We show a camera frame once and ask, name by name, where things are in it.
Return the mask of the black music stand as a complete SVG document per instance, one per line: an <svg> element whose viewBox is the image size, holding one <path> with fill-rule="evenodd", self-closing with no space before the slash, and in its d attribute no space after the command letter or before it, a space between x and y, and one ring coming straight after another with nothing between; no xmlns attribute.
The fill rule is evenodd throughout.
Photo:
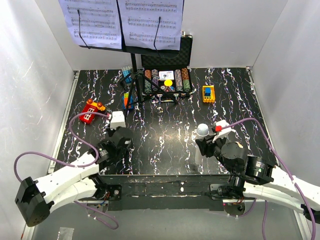
<svg viewBox="0 0 320 240"><path fill-rule="evenodd" d="M130 77L132 77L132 82L131 82L131 90L136 90L137 96L139 97L138 103L143 103L143 100L141 99L141 93L140 93L140 80L143 81L148 81L151 82L151 80L147 79L144 74L137 69L136 65L136 54L140 55L147 55L147 56L157 56L157 57L175 57L179 50L152 50L148 48L141 48L141 47L132 47L132 46L126 46L125 41L124 41L124 35L123 35L123 28L122 28L122 20L120 17L120 10L118 6L118 0L117 1L117 8L118 8L118 15L119 15L119 22L120 22L120 30L121 30L121 36L122 36L122 47L121 49L113 49L113 48L97 48L97 47L91 47L91 48L86 48L83 46L80 46L85 49L99 49L99 50L111 50L111 51L119 51L119 52L124 52L124 53L129 53L131 55L131 63L132 63L132 71Z"/></svg>

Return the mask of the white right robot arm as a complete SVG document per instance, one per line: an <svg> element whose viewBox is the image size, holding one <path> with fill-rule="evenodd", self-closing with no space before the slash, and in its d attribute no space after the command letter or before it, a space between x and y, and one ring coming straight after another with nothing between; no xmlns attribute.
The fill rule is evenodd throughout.
<svg viewBox="0 0 320 240"><path fill-rule="evenodd" d="M197 139L201 156L215 157L229 172L227 184L206 193L215 199L257 198L301 213L320 222L320 188L294 176L226 138Z"/></svg>

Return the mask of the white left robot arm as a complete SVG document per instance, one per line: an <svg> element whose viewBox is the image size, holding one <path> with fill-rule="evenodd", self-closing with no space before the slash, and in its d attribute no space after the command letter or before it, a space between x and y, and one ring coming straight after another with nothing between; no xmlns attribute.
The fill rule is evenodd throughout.
<svg viewBox="0 0 320 240"><path fill-rule="evenodd" d="M118 127L71 165L37 179L27 177L22 180L15 204L26 225L34 227L56 209L85 198L119 200L122 187L103 182L99 172L129 152L133 136L129 128Z"/></svg>

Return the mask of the blue orange toy block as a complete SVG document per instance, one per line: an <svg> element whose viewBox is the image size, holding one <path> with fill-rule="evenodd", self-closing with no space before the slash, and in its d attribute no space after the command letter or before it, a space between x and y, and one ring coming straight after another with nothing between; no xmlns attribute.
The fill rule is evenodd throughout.
<svg viewBox="0 0 320 240"><path fill-rule="evenodd" d="M122 103L122 108L125 110L126 107L127 107L127 103L128 103L128 99L129 99L129 93L126 92L123 94L122 98L121 98L121 103ZM134 108L134 105L133 105L133 97L131 96L130 97L130 101L129 101L129 106L128 106L128 109L129 110L132 110Z"/></svg>

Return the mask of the red toy bus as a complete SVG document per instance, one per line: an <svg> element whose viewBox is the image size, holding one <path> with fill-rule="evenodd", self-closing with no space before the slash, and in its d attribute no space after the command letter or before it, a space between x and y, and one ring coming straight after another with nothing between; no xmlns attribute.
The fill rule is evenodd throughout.
<svg viewBox="0 0 320 240"><path fill-rule="evenodd" d="M94 114L91 113L102 113L106 110L106 107L101 102L96 102L92 98L86 101L86 105L82 110L85 113L79 116L79 120L86 124L91 124L95 118Z"/></svg>

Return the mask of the yellow toy block tray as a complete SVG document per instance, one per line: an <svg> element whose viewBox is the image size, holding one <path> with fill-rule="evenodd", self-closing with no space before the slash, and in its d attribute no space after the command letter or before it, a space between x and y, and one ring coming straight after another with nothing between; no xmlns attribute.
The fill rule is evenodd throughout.
<svg viewBox="0 0 320 240"><path fill-rule="evenodd" d="M204 85L202 87L202 102L214 103L215 100L215 87L213 85Z"/></svg>

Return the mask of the light blue toy block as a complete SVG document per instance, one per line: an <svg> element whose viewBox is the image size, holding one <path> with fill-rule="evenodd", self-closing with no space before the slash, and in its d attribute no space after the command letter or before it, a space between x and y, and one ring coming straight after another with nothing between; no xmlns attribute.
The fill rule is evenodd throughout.
<svg viewBox="0 0 320 240"><path fill-rule="evenodd" d="M132 78L131 78L131 71L132 71L132 66L128 65L128 66L124 66L121 68L121 71L122 71L122 75L124 77L124 80L125 80L125 83L128 85L128 84L131 84L132 82Z"/></svg>

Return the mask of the yellow dealer chip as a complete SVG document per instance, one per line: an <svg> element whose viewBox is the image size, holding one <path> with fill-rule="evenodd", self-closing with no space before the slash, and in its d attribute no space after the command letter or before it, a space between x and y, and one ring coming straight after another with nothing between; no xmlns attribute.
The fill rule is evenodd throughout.
<svg viewBox="0 0 320 240"><path fill-rule="evenodd" d="M164 86L165 87L171 87L173 85L173 81L171 79L166 79L164 81Z"/></svg>

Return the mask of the black poker chip case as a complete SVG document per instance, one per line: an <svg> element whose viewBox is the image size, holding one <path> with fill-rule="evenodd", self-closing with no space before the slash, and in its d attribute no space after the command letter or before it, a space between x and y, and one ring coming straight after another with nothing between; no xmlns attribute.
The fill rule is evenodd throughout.
<svg viewBox="0 0 320 240"><path fill-rule="evenodd" d="M180 50L175 57L142 55L141 63L147 80L143 83L146 96L154 94L160 101L172 102L189 97L193 93L193 84L188 67L191 62L193 36L185 35L180 40Z"/></svg>

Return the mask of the white playing card deck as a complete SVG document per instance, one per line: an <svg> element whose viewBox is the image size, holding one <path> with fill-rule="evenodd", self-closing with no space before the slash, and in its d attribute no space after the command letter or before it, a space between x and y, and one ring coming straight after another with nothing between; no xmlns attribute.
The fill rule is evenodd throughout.
<svg viewBox="0 0 320 240"><path fill-rule="evenodd" d="M173 70L169 70L169 71L159 71L159 79L161 81L164 80L174 80L175 78L175 73Z"/></svg>

